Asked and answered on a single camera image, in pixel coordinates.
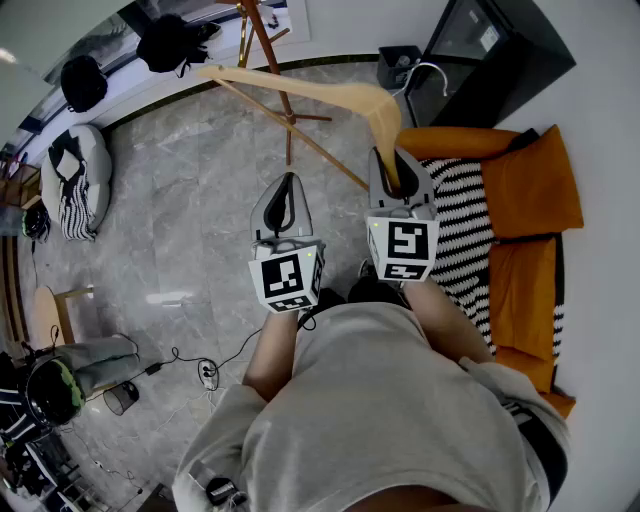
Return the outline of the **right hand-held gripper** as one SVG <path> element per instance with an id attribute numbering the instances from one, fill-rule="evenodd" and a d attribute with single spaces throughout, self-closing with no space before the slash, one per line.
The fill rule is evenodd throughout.
<path id="1" fill-rule="evenodd" d="M 384 208 L 392 203 L 386 168 L 378 149 L 369 153 L 367 241 L 377 276 L 384 281 L 424 282 L 434 268 L 439 221 L 428 205 L 433 200 L 429 172 L 408 151 L 395 148 L 399 192 L 416 206 Z"/>

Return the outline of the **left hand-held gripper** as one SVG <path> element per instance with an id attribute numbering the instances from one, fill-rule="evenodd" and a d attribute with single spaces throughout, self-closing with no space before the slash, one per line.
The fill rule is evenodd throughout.
<path id="1" fill-rule="evenodd" d="M 284 173 L 267 187 L 251 212 L 250 228 L 249 270 L 259 303 L 274 314 L 316 306 L 326 244 L 310 237 L 311 214 L 297 174 Z"/>

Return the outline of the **light wooden hanger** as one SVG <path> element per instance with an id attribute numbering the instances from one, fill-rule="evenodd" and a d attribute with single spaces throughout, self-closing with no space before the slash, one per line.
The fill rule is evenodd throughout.
<path id="1" fill-rule="evenodd" d="M 262 110 L 266 115 L 284 126 L 289 132 L 303 140 L 331 162 L 335 159 L 309 137 L 300 132 L 291 123 L 284 121 L 277 114 L 242 93 L 232 84 L 238 82 L 291 93 L 347 109 L 363 116 L 369 123 L 391 189 L 394 191 L 400 189 L 395 147 L 396 139 L 401 132 L 402 114 L 394 95 L 387 90 L 366 83 L 320 84 L 267 72 L 222 65 L 202 67 L 198 70 L 198 75 L 217 82 L 256 106 L 256 108 Z"/>

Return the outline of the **person's left forearm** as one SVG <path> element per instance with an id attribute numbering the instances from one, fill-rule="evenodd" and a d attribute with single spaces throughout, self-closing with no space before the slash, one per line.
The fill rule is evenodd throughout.
<path id="1" fill-rule="evenodd" d="M 269 313 L 242 384 L 270 402 L 291 380 L 298 332 L 298 311 Z"/>

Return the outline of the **gold metal hanger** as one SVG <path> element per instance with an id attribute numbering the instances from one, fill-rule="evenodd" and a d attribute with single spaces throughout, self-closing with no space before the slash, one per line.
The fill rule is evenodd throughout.
<path id="1" fill-rule="evenodd" d="M 249 23 L 249 16 L 245 6 L 241 2 L 238 2 L 236 4 L 236 8 L 238 13 L 241 15 L 241 32 L 240 32 L 238 66 L 240 68 L 245 68 L 247 66 L 247 61 L 248 61 L 248 57 L 249 57 L 249 53 L 252 45 L 254 28 Z"/>

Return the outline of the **orange sofa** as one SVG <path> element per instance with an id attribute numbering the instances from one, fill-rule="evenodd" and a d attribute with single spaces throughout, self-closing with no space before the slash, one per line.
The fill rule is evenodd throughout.
<path id="1" fill-rule="evenodd" d="M 399 135 L 398 142 L 401 148 L 408 151 L 420 163 L 426 159 L 462 159 L 477 160 L 481 165 L 486 160 L 492 160 L 508 152 L 522 149 L 536 141 L 543 134 L 538 134 L 531 130 L 518 133 L 496 129 L 430 127 L 407 129 Z M 525 374 L 531 380 L 537 392 L 562 416 L 568 416 L 575 404 L 574 399 L 560 391 L 554 383 L 565 316 L 565 276 L 562 243 L 562 235 L 565 231 L 516 239 L 499 239 L 494 234 L 497 243 L 491 246 L 492 248 L 499 244 L 549 239 L 556 241 L 556 301 L 553 315 L 552 359 L 544 361 L 513 349 L 500 348 L 494 345 L 493 342 L 492 346 L 486 343 L 500 364 Z"/>

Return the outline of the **black white striped blanket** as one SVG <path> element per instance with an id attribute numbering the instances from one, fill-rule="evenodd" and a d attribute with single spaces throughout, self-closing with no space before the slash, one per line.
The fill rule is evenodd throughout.
<path id="1" fill-rule="evenodd" d="M 436 261 L 430 277 L 492 346 L 489 316 L 489 250 L 492 231 L 477 160 L 426 159 L 439 221 Z"/>

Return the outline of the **black glass cabinet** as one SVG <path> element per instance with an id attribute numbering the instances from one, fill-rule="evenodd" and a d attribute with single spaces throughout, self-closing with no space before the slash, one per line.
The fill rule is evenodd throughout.
<path id="1" fill-rule="evenodd" d="M 534 0 L 449 0 L 404 92 L 416 127 L 492 128 L 576 61 Z"/>

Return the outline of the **white power strip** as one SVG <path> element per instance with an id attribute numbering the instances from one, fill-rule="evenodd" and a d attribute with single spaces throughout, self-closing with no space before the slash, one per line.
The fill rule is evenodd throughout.
<path id="1" fill-rule="evenodd" d="M 219 388 L 219 369 L 213 360 L 201 359 L 198 362 L 198 377 L 206 390 L 216 391 Z"/>

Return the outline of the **white beanbag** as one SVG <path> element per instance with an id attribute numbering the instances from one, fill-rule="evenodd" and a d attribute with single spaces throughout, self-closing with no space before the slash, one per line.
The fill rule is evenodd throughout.
<path id="1" fill-rule="evenodd" d="M 87 203 L 95 215 L 91 227 L 97 235 L 109 207 L 112 176 L 111 156 L 97 128 L 73 126 L 49 146 L 41 167 L 42 201 L 52 221 L 60 227 L 60 179 L 71 178 L 80 163 L 86 171 L 89 184 Z"/>

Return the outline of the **striped cloth on beanbag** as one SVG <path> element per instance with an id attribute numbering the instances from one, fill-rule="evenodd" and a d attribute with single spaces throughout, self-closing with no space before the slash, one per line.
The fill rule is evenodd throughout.
<path id="1" fill-rule="evenodd" d="M 82 163 L 71 178 L 60 179 L 58 216 L 63 236 L 67 240 L 93 242 L 96 238 L 96 231 L 91 227 L 95 215 L 87 203 L 88 189 Z"/>

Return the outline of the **small black backpack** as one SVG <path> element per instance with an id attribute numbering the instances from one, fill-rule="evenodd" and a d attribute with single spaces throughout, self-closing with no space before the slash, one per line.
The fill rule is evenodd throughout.
<path id="1" fill-rule="evenodd" d="M 95 107 L 106 96 L 108 82 L 96 60 L 82 55 L 63 65 L 60 86 L 68 109 L 83 113 Z"/>

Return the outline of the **black mesh wastebasket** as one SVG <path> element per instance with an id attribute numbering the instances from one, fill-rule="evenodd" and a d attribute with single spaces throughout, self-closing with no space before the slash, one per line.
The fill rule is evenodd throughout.
<path id="1" fill-rule="evenodd" d="M 105 390 L 103 399 L 112 413 L 116 416 L 122 416 L 139 400 L 139 391 L 131 381 L 125 381 Z"/>

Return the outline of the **small wooden table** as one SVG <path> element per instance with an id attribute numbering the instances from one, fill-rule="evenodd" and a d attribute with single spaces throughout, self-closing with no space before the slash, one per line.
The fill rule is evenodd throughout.
<path id="1" fill-rule="evenodd" d="M 46 349 L 53 345 L 68 345 L 75 342 L 69 319 L 67 300 L 82 295 L 92 295 L 92 287 L 54 293 L 49 287 L 39 287 L 34 296 L 35 332 L 33 345 Z"/>

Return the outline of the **black clip-on device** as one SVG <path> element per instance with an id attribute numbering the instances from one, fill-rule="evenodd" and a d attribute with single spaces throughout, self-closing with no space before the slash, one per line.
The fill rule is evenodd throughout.
<path id="1" fill-rule="evenodd" d="M 205 488 L 205 493 L 214 507 L 219 507 L 228 502 L 236 494 L 235 484 L 225 477 L 214 477 Z"/>

